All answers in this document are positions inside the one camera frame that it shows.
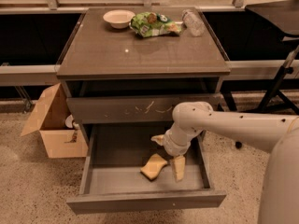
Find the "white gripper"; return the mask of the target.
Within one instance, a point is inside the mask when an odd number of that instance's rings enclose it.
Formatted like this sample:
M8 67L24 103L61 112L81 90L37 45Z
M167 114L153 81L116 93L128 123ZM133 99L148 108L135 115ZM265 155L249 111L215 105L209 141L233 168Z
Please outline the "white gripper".
M175 157L170 161L174 178L177 182L181 181L185 172L185 157L183 156L189 149L191 141L198 136L202 130L190 128L183 130L174 123L166 133L154 135L151 141L163 146L165 151Z

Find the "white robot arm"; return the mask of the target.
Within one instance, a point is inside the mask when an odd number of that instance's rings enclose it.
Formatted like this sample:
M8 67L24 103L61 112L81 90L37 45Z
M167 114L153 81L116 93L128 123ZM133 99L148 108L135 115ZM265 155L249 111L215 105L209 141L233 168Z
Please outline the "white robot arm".
M268 152L258 224L299 224L298 116L220 112L206 102L184 102L172 118L171 128L151 140L173 157L185 154L202 131Z

